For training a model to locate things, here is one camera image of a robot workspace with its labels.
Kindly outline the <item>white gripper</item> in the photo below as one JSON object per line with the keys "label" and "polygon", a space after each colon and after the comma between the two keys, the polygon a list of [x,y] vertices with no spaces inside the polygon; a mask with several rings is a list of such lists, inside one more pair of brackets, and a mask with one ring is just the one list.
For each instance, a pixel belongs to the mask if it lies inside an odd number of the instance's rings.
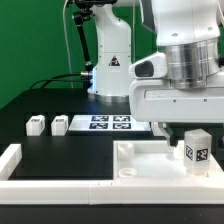
{"label": "white gripper", "polygon": [[178,90],[168,88],[163,80],[136,80],[130,86],[129,102],[134,119],[159,122],[172,147],[178,140],[169,122],[224,123],[224,88]]}

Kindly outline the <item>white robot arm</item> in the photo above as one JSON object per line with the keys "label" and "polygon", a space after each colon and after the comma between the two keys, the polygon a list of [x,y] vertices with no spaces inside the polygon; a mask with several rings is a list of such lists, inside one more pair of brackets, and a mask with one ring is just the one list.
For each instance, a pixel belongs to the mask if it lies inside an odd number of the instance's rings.
{"label": "white robot arm", "polygon": [[129,67],[132,116],[157,123],[172,145],[174,123],[224,123],[219,0],[141,0],[156,53]]}

